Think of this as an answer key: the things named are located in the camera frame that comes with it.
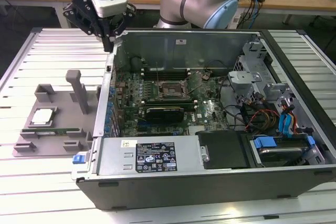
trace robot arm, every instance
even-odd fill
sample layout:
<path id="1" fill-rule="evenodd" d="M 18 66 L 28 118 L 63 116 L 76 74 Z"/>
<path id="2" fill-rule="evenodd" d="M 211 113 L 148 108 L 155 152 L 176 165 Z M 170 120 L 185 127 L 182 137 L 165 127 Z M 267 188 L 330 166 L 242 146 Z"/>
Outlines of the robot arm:
<path id="1" fill-rule="evenodd" d="M 237 9 L 236 0 L 161 0 L 157 27 L 225 28 Z M 113 51 L 113 42 L 135 16 L 128 0 L 71 0 L 64 16 L 88 35 L 101 39 L 104 50 Z"/>
<path id="2" fill-rule="evenodd" d="M 71 0 L 63 15 L 88 35 L 101 39 L 104 50 L 111 52 L 120 35 L 135 16 L 128 0 Z"/>

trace blue tab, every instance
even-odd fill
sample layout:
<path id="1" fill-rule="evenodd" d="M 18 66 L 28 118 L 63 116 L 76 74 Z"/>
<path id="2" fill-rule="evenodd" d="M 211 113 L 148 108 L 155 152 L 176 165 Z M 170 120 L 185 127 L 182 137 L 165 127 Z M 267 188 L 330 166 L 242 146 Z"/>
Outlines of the blue tab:
<path id="1" fill-rule="evenodd" d="M 85 164 L 85 155 L 75 155 L 73 158 L 72 158 L 72 163 L 74 165 L 77 165 L 77 164 Z"/>
<path id="2" fill-rule="evenodd" d="M 308 137 L 307 137 L 307 140 L 308 140 L 308 143 L 310 144 L 310 146 L 311 146 L 311 145 L 315 145 L 315 140 L 313 139 L 312 136 L 308 136 Z"/>
<path id="3" fill-rule="evenodd" d="M 272 136 L 257 137 L 257 139 L 254 140 L 254 144 L 256 145 L 256 148 L 277 147 L 277 143 Z"/>
<path id="4" fill-rule="evenodd" d="M 258 138 L 254 139 L 253 141 L 254 141 L 254 145 L 256 146 L 257 149 L 261 148 L 261 142 Z"/>
<path id="5" fill-rule="evenodd" d="M 111 131 L 110 126 L 105 126 L 104 127 L 104 131 L 107 132 L 107 133 L 109 133 Z"/>
<path id="6" fill-rule="evenodd" d="M 114 87 L 110 87 L 110 94 L 114 94 L 116 91 L 115 91 L 115 88 Z"/>

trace camera on robot arm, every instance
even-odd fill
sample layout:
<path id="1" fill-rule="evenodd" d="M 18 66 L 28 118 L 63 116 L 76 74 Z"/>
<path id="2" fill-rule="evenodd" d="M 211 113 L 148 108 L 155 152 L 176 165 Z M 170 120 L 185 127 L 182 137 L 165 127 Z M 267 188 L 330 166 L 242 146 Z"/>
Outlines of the camera on robot arm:
<path id="1" fill-rule="evenodd" d="M 128 0 L 71 0 L 63 15 L 87 35 L 101 39 L 104 51 L 112 52 L 116 37 L 135 17 L 136 7 Z"/>

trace blue latch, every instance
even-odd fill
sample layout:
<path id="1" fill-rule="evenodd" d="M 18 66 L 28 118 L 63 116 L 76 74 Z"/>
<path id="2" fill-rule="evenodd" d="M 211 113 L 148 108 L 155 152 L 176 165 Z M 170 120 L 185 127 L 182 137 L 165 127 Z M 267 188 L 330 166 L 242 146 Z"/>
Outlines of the blue latch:
<path id="1" fill-rule="evenodd" d="M 308 136 L 307 140 L 308 140 L 308 143 L 310 144 L 310 146 L 315 145 L 315 140 L 312 136 Z"/>
<path id="2" fill-rule="evenodd" d="M 72 163 L 74 165 L 78 165 L 78 164 L 85 164 L 86 161 L 85 161 L 85 155 L 75 155 L 73 158 L 72 158 Z"/>
<path id="3" fill-rule="evenodd" d="M 275 142 L 272 136 L 260 136 L 254 140 L 254 145 L 256 148 L 262 147 L 277 147 L 277 143 Z"/>

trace wooden workbench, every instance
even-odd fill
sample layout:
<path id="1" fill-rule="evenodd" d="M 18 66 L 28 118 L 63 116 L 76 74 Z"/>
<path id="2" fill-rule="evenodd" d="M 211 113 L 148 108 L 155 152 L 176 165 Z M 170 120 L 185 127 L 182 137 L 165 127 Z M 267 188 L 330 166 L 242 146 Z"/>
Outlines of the wooden workbench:
<path id="1" fill-rule="evenodd" d="M 13 5 L 54 7 L 61 27 L 68 27 L 62 8 L 71 0 L 9 0 Z M 160 0 L 130 0 L 138 9 L 160 9 Z M 239 0 L 236 17 L 248 8 L 250 0 Z M 265 0 L 261 12 L 272 14 L 330 15 L 336 16 L 336 1 L 333 0 Z"/>

